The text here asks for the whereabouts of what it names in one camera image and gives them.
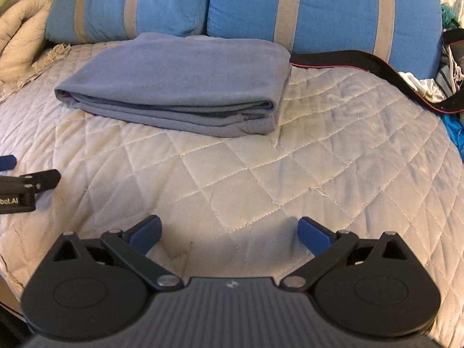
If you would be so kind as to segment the grey-blue fleece jacket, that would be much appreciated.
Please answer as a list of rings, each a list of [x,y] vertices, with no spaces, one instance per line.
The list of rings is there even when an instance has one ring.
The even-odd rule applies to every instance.
[[[55,88],[56,98],[128,123],[214,137],[278,125],[290,53],[260,39],[145,33],[103,50]]]

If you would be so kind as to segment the beige folded comforter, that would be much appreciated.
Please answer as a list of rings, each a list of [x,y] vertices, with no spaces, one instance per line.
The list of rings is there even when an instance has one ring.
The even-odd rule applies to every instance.
[[[1,83],[31,70],[42,50],[52,0],[7,0],[1,13]]]

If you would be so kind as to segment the left blue striped pillow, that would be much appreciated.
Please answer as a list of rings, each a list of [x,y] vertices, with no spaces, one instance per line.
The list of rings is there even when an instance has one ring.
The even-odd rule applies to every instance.
[[[45,37],[72,45],[134,39],[145,32],[204,32],[209,0],[54,0]]]

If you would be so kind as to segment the blue striped pillow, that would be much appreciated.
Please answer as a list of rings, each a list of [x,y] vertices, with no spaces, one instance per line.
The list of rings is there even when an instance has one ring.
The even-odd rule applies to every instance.
[[[72,45],[134,39],[145,32],[204,32],[209,0],[54,0],[45,37]]]
[[[361,50],[419,79],[441,57],[440,0],[210,0],[207,32],[292,53]]]

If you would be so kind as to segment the right blue striped pillow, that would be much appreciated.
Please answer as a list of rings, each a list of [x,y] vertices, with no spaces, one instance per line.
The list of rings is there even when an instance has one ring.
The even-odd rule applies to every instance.
[[[441,57],[440,0],[210,0],[207,32],[292,53],[361,50],[419,79]]]

